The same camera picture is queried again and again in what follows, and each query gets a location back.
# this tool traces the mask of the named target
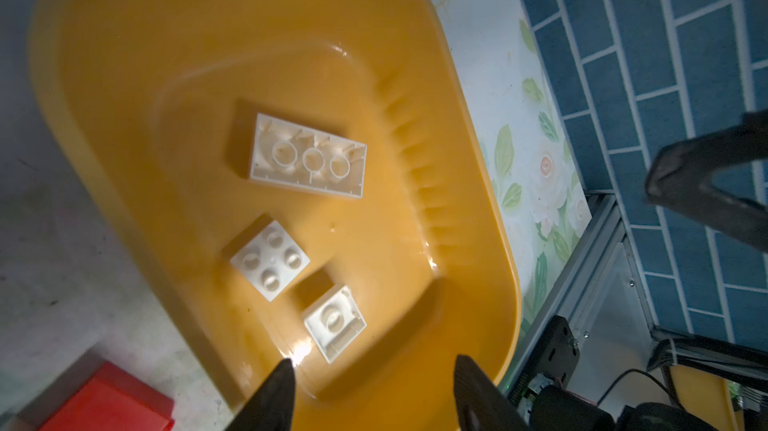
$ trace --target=white plastic brick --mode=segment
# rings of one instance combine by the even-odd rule
[[[303,191],[362,198],[367,147],[259,114],[250,178]]]
[[[230,260],[267,301],[272,302],[310,263],[277,221],[257,234]]]
[[[352,292],[341,284],[323,294],[302,316],[306,330],[328,364],[366,329],[366,320],[357,309]]]

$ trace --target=red plastic block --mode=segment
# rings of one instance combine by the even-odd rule
[[[39,431],[170,431],[174,401],[105,363]]]

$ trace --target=concrete floor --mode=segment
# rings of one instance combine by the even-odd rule
[[[34,0],[0,0],[0,415],[92,349],[176,401],[176,429],[231,413],[54,142],[27,78]]]

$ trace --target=flower pattern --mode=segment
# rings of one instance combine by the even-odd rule
[[[472,122],[518,270],[525,333],[591,215],[533,36],[523,20],[519,43],[520,68],[528,75],[515,90],[513,109],[503,120],[473,112]]]

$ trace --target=yellow plastic bin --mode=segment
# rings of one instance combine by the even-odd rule
[[[48,125],[236,408],[283,357],[294,429],[451,429],[456,355],[498,382],[521,298],[428,0],[39,0]],[[362,199],[247,177],[256,114],[368,145]],[[270,219],[312,262],[268,303],[229,264]],[[329,365],[301,314],[334,283],[368,327]]]

